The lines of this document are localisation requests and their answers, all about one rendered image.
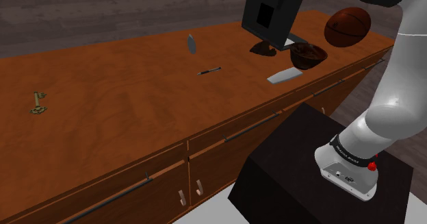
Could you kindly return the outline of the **brown basketball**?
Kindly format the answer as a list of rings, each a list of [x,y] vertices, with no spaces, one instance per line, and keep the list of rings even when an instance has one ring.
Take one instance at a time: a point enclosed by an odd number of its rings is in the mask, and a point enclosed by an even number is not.
[[[371,17],[364,9],[344,8],[329,18],[324,37],[334,47],[350,47],[366,37],[371,23]]]

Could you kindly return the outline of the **brown wooden sideboard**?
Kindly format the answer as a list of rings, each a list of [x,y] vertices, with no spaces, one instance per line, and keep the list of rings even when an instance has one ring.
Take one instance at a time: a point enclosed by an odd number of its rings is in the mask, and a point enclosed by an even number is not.
[[[250,52],[239,22],[0,59],[0,224],[167,224],[190,210],[300,103],[333,112],[393,46],[370,32],[334,47],[327,21],[298,14],[293,33],[328,57],[281,84],[267,78],[289,52]]]

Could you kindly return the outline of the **grey flat remote control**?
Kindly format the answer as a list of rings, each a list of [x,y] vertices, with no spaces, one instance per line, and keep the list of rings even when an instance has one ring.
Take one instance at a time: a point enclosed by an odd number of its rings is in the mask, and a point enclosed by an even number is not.
[[[278,84],[281,82],[286,82],[296,77],[302,75],[302,71],[298,70],[296,67],[291,67],[286,70],[275,73],[274,75],[267,78],[271,84]]]

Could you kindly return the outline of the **black robot stand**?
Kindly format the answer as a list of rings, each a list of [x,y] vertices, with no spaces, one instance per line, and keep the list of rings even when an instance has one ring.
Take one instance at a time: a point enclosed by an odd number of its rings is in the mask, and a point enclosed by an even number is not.
[[[321,176],[314,152],[344,128],[301,104],[248,156],[230,202],[250,224],[404,224],[413,167],[390,153],[369,201]]]

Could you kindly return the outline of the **dark brown bowl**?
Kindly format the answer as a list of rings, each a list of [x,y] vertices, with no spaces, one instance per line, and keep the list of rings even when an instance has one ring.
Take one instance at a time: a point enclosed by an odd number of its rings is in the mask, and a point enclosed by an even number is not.
[[[322,48],[307,42],[295,42],[290,45],[292,64],[300,70],[308,70],[327,59],[328,54]]]

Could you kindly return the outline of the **black computer monitor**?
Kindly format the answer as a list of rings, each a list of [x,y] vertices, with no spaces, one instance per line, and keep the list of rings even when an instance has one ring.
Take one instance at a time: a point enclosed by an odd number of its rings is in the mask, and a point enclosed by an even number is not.
[[[279,51],[289,48],[294,42],[304,42],[291,33],[303,0],[284,0],[280,10],[278,0],[246,0],[242,27],[256,37],[266,40]]]

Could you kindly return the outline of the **brass key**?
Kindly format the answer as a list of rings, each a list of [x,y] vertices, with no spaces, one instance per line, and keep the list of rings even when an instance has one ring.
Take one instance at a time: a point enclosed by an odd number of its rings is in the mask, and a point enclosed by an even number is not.
[[[40,99],[43,99],[45,97],[45,93],[34,91],[35,107],[29,111],[31,114],[42,114],[47,110],[47,107],[40,105]]]

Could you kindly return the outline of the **dark brown rounded object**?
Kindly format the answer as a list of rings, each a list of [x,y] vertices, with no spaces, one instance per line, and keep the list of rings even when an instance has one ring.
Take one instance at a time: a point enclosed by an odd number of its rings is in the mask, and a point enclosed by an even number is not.
[[[251,49],[250,52],[255,53],[257,55],[263,55],[263,56],[275,56],[276,55],[276,49],[270,48],[270,43],[266,40],[263,40],[261,42],[258,42],[255,44]]]

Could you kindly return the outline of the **black pen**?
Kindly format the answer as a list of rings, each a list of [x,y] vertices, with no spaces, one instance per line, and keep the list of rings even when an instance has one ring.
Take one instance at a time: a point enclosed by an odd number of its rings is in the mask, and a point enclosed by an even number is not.
[[[207,73],[210,73],[210,72],[219,71],[221,69],[222,69],[222,67],[217,67],[217,68],[214,68],[214,69],[209,69],[209,70],[206,70],[206,71],[201,71],[201,72],[197,73],[197,75],[204,75],[204,74],[207,74]]]

